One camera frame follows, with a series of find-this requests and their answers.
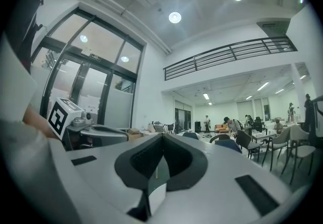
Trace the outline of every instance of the chair leg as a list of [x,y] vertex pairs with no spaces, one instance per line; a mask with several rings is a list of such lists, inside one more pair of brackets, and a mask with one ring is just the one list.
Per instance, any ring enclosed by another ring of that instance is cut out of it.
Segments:
[[264,157],[263,157],[263,160],[262,160],[262,164],[261,166],[263,166],[263,163],[264,163],[264,160],[266,159],[266,155],[267,155],[267,151],[269,150],[269,143],[267,145],[267,149],[266,149],[266,152],[264,153]]
[[282,149],[283,149],[283,148],[281,148],[281,149],[280,149],[280,151],[279,151],[279,153],[278,153],[278,157],[277,157],[277,159],[279,159],[279,156],[280,156],[280,154],[281,154],[281,152],[282,152]]
[[313,164],[313,158],[314,158],[314,152],[312,153],[311,155],[311,164],[309,165],[309,172],[308,172],[308,175],[311,174],[311,170],[312,170],[312,164]]
[[303,158],[301,158],[301,160],[299,161],[299,164],[298,164],[298,167],[297,167],[298,169],[301,166],[302,162],[303,162]]

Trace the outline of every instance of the blue chair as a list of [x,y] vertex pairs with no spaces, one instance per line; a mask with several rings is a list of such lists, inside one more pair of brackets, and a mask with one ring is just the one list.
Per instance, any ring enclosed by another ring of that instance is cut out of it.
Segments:
[[226,148],[235,150],[235,151],[242,154],[241,149],[239,148],[239,146],[237,145],[237,143],[234,140],[231,140],[231,139],[230,140],[219,140],[219,141],[216,141],[215,145],[226,147]]
[[183,136],[198,140],[196,133],[184,133]]

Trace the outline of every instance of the balcony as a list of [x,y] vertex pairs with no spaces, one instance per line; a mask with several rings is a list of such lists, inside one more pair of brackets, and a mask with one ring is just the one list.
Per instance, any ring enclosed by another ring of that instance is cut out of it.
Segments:
[[199,53],[165,67],[165,81],[236,60],[260,55],[297,51],[287,36],[251,39]]

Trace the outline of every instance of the window pane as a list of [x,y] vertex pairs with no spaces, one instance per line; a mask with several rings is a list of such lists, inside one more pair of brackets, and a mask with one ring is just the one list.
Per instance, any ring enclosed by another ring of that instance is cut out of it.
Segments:
[[57,97],[67,99],[70,97],[71,89],[79,68],[80,64],[67,59],[63,60],[50,91],[47,116],[50,114],[51,107]]
[[137,66],[140,58],[140,53],[140,50],[126,42],[124,48],[122,49],[117,65],[133,73],[137,73]]
[[60,52],[42,47],[32,63],[32,66],[45,68],[46,70],[51,71],[59,55]]
[[97,124],[97,114],[100,105],[102,90],[104,87],[106,74],[90,68],[84,80],[80,92],[78,105],[86,112],[91,113],[93,122]]
[[130,127],[134,83],[114,75],[106,103],[104,124],[119,129]]
[[76,31],[78,31],[86,22],[86,19],[73,14],[64,21],[50,37],[67,43]]
[[122,43],[122,38],[91,22],[72,45],[114,63]]

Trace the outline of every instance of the floor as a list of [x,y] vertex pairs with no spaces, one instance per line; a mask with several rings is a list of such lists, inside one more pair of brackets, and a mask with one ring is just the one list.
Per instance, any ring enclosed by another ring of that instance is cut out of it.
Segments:
[[[210,140],[209,138],[203,138],[202,142],[208,142],[209,140]],[[260,166],[261,166],[264,154],[265,154],[264,152],[265,152],[265,149],[263,150],[263,153],[260,153],[260,155],[259,155],[258,164]],[[290,179],[292,176],[292,171],[293,171],[294,158],[289,159],[289,162],[288,162],[288,165],[285,169],[285,172],[281,176],[281,172],[283,170],[283,167],[284,167],[285,161],[286,161],[286,149],[283,148],[282,153],[281,153],[279,159],[277,160],[278,153],[279,153],[279,150],[274,151],[272,174],[277,176],[278,178],[280,178],[287,185],[289,185]],[[243,148],[242,154],[247,157],[248,151]],[[255,157],[252,156],[251,160],[257,163],[257,156],[258,156],[257,154],[255,155]],[[295,192],[297,189],[299,189],[302,186],[305,186],[307,184],[310,184],[313,181],[313,179],[315,177],[315,173],[319,169],[322,159],[323,159],[323,150],[317,149],[314,152],[314,160],[313,160],[313,166],[312,166],[310,176],[308,176],[310,157],[307,157],[303,160],[299,169],[298,169],[298,162],[300,159],[297,159],[297,165],[296,165],[293,183],[290,186],[292,192]],[[263,164],[263,168],[266,171],[270,171],[270,166],[271,166],[271,151],[269,151],[267,153],[265,162]],[[168,171],[168,165],[167,165],[166,160],[163,157],[158,165],[157,175],[155,173],[149,180],[149,186],[148,186],[149,194],[152,193],[157,187],[166,183],[169,178],[170,178],[170,176],[169,176],[169,171]]]

